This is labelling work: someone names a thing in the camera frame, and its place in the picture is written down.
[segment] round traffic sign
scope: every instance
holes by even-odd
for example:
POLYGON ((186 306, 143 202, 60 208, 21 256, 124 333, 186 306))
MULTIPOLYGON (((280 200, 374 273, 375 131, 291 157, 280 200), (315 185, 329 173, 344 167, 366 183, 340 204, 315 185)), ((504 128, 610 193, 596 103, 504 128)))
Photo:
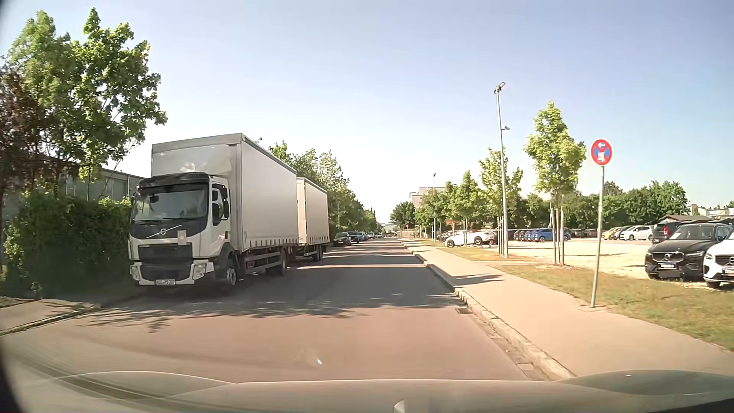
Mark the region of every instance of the round traffic sign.
POLYGON ((611 145, 604 139, 597 139, 592 143, 592 160, 597 165, 604 166, 611 160, 611 145))

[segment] black suv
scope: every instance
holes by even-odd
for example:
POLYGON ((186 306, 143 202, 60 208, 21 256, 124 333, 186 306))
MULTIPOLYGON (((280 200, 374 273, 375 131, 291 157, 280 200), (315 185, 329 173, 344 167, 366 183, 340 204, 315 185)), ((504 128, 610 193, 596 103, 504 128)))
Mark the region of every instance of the black suv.
POLYGON ((732 226, 723 223, 680 223, 664 243, 647 250, 645 273, 652 279, 701 278, 706 251, 726 240, 731 231, 732 226))
POLYGON ((688 221, 666 221, 660 222, 653 227, 653 245, 662 243, 664 240, 670 238, 671 235, 678 229, 679 226, 684 223, 704 223, 710 222, 709 220, 688 220, 688 221))

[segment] curb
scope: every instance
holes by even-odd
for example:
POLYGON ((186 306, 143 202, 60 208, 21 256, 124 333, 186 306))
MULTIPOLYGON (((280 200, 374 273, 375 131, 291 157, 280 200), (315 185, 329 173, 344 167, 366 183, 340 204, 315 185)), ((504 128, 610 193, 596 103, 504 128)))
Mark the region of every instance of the curb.
POLYGON ((507 340, 514 348, 518 349, 519 352, 526 357, 535 367, 540 369, 548 378, 551 380, 564 380, 566 378, 576 377, 575 374, 571 373, 561 363, 556 361, 553 357, 549 356, 546 352, 541 350, 540 347, 533 344, 519 331, 512 328, 501 318, 497 317, 494 313, 488 310, 486 307, 481 305, 477 300, 474 299, 469 293, 464 291, 461 287, 456 287, 453 283, 453 277, 441 270, 436 265, 433 265, 423 258, 420 253, 416 253, 408 248, 415 257, 417 257, 423 265, 426 266, 431 272, 433 272, 441 281, 446 283, 451 289, 454 290, 454 294, 459 297, 461 301, 464 301, 467 307, 474 313, 480 320, 484 321, 494 330, 499 336, 507 340))
POLYGON ((118 304, 118 303, 121 303, 127 300, 132 300, 133 298, 138 298, 141 295, 142 295, 141 292, 136 292, 136 293, 127 295, 125 297, 120 297, 114 300, 107 301, 106 303, 94 304, 87 308, 73 310, 73 311, 65 312, 64 314, 54 315, 53 317, 47 317, 47 318, 42 318, 40 320, 32 321, 31 323, 21 324, 20 326, 6 328, 5 330, 0 330, 0 337, 7 336, 8 334, 19 333, 29 328, 45 326, 46 324, 51 324, 57 321, 66 320, 67 318, 76 317, 77 315, 83 315, 83 314, 99 311, 105 307, 112 306, 112 305, 115 305, 115 304, 118 304))

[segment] truck headlight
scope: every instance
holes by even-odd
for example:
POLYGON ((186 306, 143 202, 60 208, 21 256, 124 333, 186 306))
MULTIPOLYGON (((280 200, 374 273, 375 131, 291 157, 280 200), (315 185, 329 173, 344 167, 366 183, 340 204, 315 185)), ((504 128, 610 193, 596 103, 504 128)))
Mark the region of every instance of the truck headlight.
POLYGON ((194 279, 200 279, 204 276, 204 273, 206 273, 206 265, 207 262, 200 262, 198 264, 194 264, 194 279))
POLYGON ((133 276, 133 280, 140 281, 140 266, 138 266, 138 265, 131 265, 130 266, 130 275, 133 276))

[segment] road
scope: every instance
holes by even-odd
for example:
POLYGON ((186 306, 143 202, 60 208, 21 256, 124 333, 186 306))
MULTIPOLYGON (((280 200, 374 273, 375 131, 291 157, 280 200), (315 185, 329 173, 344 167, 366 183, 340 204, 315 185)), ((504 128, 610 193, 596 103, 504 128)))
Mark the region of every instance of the road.
POLYGON ((173 292, 2 337, 67 374, 180 373, 229 382, 523 380, 473 315, 396 240, 334 248, 228 295, 173 292))

